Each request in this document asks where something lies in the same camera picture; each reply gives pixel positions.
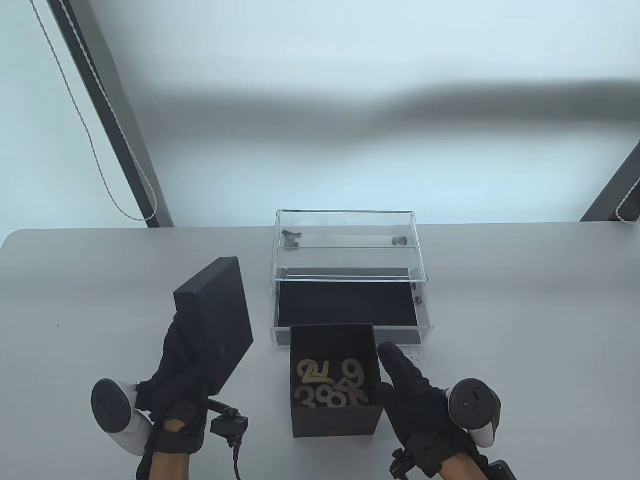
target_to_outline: white vr controller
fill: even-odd
[[[91,408],[96,422],[120,447],[143,456],[151,421],[136,410],[137,385],[103,378],[91,394]]]
[[[475,378],[457,383],[445,394],[451,420],[467,430],[478,447],[491,447],[500,424],[502,404],[498,395]]]

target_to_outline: wooden number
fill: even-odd
[[[362,365],[360,365],[360,362],[355,358],[347,358],[347,360],[342,363],[342,373],[346,378],[350,379],[347,380],[347,385],[350,387],[360,388],[364,384]]]
[[[302,383],[328,383],[335,385],[335,380],[329,378],[329,361],[325,361],[322,371],[318,371],[318,364],[313,360],[302,360],[296,369],[302,378]]]
[[[352,406],[360,406],[361,404],[358,401],[361,401],[362,403],[369,403],[369,397],[364,394],[364,390],[350,387],[347,382],[347,378],[343,378],[336,386],[334,386],[334,389],[339,392],[346,393],[349,397],[349,403],[351,403]]]
[[[338,399],[340,405],[336,405],[333,402],[334,399]],[[329,385],[320,385],[320,387],[317,388],[316,400],[326,403],[330,408],[347,406],[347,397],[345,397],[342,392],[334,392]]]
[[[364,384],[364,371],[362,365],[355,358],[348,358],[342,363],[344,378],[334,386],[335,390],[344,392],[349,397],[352,406],[360,406],[361,403],[369,403],[369,397],[360,387]]]
[[[311,387],[307,387],[306,385],[302,385],[296,388],[296,391],[293,392],[293,396],[296,399],[299,399],[302,392],[306,392],[308,395],[306,400],[302,400],[302,405],[315,408],[316,404],[314,403],[314,398],[316,394],[314,393],[314,389],[312,389]]]

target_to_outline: skin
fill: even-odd
[[[457,454],[442,463],[442,480],[487,480],[469,455]]]
[[[178,433],[184,427],[180,420],[167,420],[164,429]],[[189,480],[190,455],[179,453],[154,453],[149,480]]]

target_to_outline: number 9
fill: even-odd
[[[347,380],[347,385],[353,388],[360,388],[364,384],[364,371],[362,365],[355,358],[347,358],[342,363],[342,373],[346,378],[357,378],[356,381]]]

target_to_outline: human wrist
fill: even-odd
[[[474,460],[465,453],[458,453],[443,461],[440,477],[443,480],[487,480]]]

